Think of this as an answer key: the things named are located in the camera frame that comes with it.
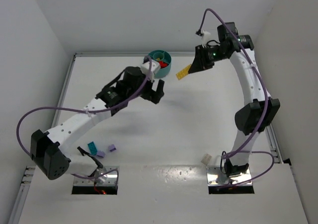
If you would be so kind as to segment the small red lego brick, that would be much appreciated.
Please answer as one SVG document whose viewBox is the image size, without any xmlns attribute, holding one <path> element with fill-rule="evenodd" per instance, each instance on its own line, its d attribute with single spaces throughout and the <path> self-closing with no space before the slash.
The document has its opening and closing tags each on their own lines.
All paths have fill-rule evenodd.
<svg viewBox="0 0 318 224">
<path fill-rule="evenodd" d="M 166 68 L 168 66 L 168 64 L 163 61 L 159 61 L 159 64 L 161 69 Z"/>
</svg>

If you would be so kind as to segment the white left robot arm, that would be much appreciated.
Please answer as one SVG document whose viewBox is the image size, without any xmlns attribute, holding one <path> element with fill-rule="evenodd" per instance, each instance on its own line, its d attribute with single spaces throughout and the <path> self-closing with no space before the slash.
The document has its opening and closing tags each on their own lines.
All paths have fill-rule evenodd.
<svg viewBox="0 0 318 224">
<path fill-rule="evenodd" d="M 31 135 L 31 159 L 50 180 L 65 173 L 92 177 L 103 165 L 82 148 L 78 148 L 79 155 L 71 154 L 71 146 L 98 123 L 127 107 L 134 98 L 159 103 L 164 95 L 164 81 L 160 79 L 156 90 L 152 89 L 159 70 L 158 64 L 148 62 L 140 67 L 126 67 L 84 109 L 45 132 L 35 131 Z"/>
</svg>

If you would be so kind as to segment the long yellow lego brick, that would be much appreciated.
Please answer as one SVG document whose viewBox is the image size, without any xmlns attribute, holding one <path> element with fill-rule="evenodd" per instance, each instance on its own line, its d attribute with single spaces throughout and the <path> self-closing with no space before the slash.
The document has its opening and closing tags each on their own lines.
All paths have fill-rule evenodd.
<svg viewBox="0 0 318 224">
<path fill-rule="evenodd" d="M 191 64 L 189 64 L 188 66 L 186 66 L 184 69 L 182 69 L 181 71 L 179 71 L 176 74 L 176 77 L 178 80 L 183 79 L 184 77 L 186 77 L 189 74 L 189 70 L 191 68 Z"/>
</svg>

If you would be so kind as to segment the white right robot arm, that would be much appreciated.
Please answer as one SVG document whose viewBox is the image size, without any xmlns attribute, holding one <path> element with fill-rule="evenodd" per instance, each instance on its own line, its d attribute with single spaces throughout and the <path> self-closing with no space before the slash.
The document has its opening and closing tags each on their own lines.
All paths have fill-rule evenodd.
<svg viewBox="0 0 318 224">
<path fill-rule="evenodd" d="M 227 177 L 246 173 L 249 154 L 258 135 L 270 125 L 280 108 L 280 101 L 272 98 L 265 88 L 255 61 L 254 44 L 248 35 L 239 35 L 234 22 L 217 28 L 218 42 L 210 46 L 210 33 L 199 29 L 196 34 L 202 44 L 195 47 L 195 57 L 189 74 L 211 69 L 215 62 L 229 59 L 243 92 L 244 106 L 235 114 L 238 129 L 234 146 L 223 154 Z"/>
</svg>

